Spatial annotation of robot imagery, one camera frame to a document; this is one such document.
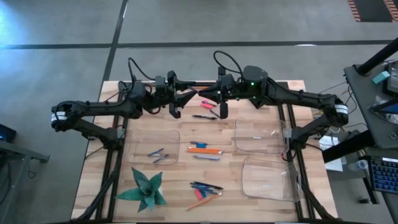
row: orange pencil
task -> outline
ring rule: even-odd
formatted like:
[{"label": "orange pencil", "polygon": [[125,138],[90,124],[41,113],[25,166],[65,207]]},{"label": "orange pencil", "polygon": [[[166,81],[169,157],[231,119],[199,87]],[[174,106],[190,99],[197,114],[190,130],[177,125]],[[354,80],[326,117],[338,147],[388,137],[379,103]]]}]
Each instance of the orange pencil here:
[{"label": "orange pencil", "polygon": [[197,206],[199,206],[199,205],[201,205],[201,204],[203,204],[203,203],[206,203],[206,202],[210,201],[211,199],[217,198],[218,196],[220,196],[220,195],[222,195],[222,194],[223,194],[223,193],[220,192],[220,193],[218,193],[217,195],[211,196],[211,197],[208,198],[208,199],[204,199],[204,200],[202,199],[200,202],[198,202],[198,203],[192,205],[191,207],[187,208],[187,211],[190,210],[190,209],[193,209],[193,208],[195,208],[195,207],[197,207]]},{"label": "orange pencil", "polygon": [[200,150],[216,150],[216,151],[220,151],[220,149],[195,148],[195,147],[188,147],[188,149],[200,149]]},{"label": "orange pencil", "polygon": [[222,154],[223,152],[211,152],[211,151],[196,151],[196,150],[188,150],[187,152],[193,152],[193,153],[207,153],[207,154]]}]

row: white tape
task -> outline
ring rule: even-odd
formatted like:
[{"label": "white tape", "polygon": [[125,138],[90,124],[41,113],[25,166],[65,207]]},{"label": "white tape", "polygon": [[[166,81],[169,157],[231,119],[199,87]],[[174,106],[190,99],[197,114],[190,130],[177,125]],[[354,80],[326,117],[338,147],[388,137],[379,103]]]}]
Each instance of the white tape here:
[{"label": "white tape", "polygon": [[345,105],[335,105],[335,108],[336,108],[336,109],[343,109],[343,110],[348,111],[348,107],[345,106]]},{"label": "white tape", "polygon": [[[57,112],[57,116],[59,120],[66,120],[68,117],[65,116],[65,112],[64,111],[58,111]],[[51,115],[51,122],[56,121],[57,117],[55,117],[55,113],[53,113]]]},{"label": "white tape", "polygon": [[336,109],[337,113],[344,113],[344,114],[348,114],[348,111],[343,110],[343,109]]}]

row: green paper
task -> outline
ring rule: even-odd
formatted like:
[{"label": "green paper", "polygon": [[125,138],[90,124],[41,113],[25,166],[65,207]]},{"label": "green paper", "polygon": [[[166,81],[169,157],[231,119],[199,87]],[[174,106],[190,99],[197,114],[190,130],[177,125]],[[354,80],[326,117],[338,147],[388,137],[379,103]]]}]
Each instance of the green paper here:
[{"label": "green paper", "polygon": [[163,172],[156,174],[149,180],[149,183],[152,186],[152,190],[159,189],[160,185],[162,184],[162,173]]},{"label": "green paper", "polygon": [[134,168],[131,169],[138,188],[127,190],[117,195],[116,198],[122,200],[140,200],[138,212],[147,207],[152,211],[155,208],[155,204],[165,205],[166,201],[158,190],[162,185],[162,172],[148,180],[142,172]]},{"label": "green paper", "polygon": [[148,195],[152,192],[152,187],[150,186],[149,182],[145,182],[140,179],[138,179],[137,182],[139,184],[139,188],[142,190],[144,194]]},{"label": "green paper", "polygon": [[155,207],[155,192],[153,192],[150,195],[146,195],[144,200],[145,203],[148,205],[149,209],[152,211]]},{"label": "green paper", "polygon": [[155,204],[157,204],[157,205],[165,205],[166,204],[166,200],[164,200],[164,198],[160,194],[159,190],[156,190],[156,193],[155,193]]},{"label": "green paper", "polygon": [[142,200],[144,199],[144,193],[139,188],[127,190],[116,196],[117,199],[122,200]]},{"label": "green paper", "polygon": [[132,176],[134,177],[134,180],[136,181],[137,186],[139,187],[139,183],[138,180],[142,180],[144,182],[148,182],[148,178],[142,173],[139,172],[138,170],[134,169],[133,167],[132,169]]},{"label": "green paper", "polygon": [[147,207],[148,207],[148,205],[145,203],[145,201],[141,200],[141,203],[139,204],[138,212],[141,212],[142,210],[144,210]]}]

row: wooden table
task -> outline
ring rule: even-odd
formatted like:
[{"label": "wooden table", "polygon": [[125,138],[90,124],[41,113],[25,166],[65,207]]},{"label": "wooden table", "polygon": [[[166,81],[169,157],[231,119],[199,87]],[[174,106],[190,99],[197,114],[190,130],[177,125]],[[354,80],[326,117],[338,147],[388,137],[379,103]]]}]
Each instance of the wooden table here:
[{"label": "wooden table", "polygon": [[[305,89],[302,80],[287,81],[292,90]],[[100,101],[117,92],[117,82],[104,82]],[[167,108],[157,115],[144,115],[137,120],[130,119],[126,134],[123,164],[119,178],[118,194],[135,188],[131,167],[145,173],[148,178],[163,172],[162,193],[167,206],[155,207],[137,213],[139,202],[116,200],[114,222],[287,222],[297,221],[294,203],[280,200],[269,200],[248,197],[241,190],[242,165],[245,158],[251,156],[272,162],[283,162],[280,154],[248,154],[240,153],[235,148],[234,129],[239,118],[255,119],[259,121],[279,120],[275,106],[263,106],[256,110],[248,100],[229,101],[229,116],[225,120],[209,121],[194,119],[193,114],[211,114],[199,106],[201,97],[196,95],[182,110],[182,117],[174,119],[168,114]],[[295,119],[298,126],[303,126],[312,120],[310,108],[294,106]],[[112,116],[95,118],[95,124],[110,127]],[[132,147],[131,133],[133,129],[148,131],[172,131],[180,133],[178,161],[171,166],[137,165],[132,162],[130,148]],[[224,150],[219,161],[194,159],[192,154],[185,152],[190,141],[203,141],[210,147]],[[88,145],[87,153],[99,148],[99,141],[92,141]],[[328,176],[319,150],[307,147],[303,150],[308,181],[312,192],[320,203],[333,216],[337,217],[335,203],[331,194]],[[78,187],[72,218],[78,217],[91,203],[101,185],[106,150],[100,150],[90,156],[84,164]],[[186,208],[197,202],[196,195],[190,187],[190,182],[200,181],[224,187],[224,194],[200,207],[186,211]],[[104,204],[104,214],[108,211],[109,197]],[[302,207],[307,215],[305,201]]]}]

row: computer keyboard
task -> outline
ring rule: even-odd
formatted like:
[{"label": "computer keyboard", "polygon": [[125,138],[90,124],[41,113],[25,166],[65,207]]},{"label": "computer keyboard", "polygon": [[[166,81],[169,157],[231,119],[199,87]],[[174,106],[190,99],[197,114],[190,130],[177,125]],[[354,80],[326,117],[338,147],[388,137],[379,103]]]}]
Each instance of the computer keyboard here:
[{"label": "computer keyboard", "polygon": [[373,190],[398,194],[398,159],[372,157],[369,168]]}]

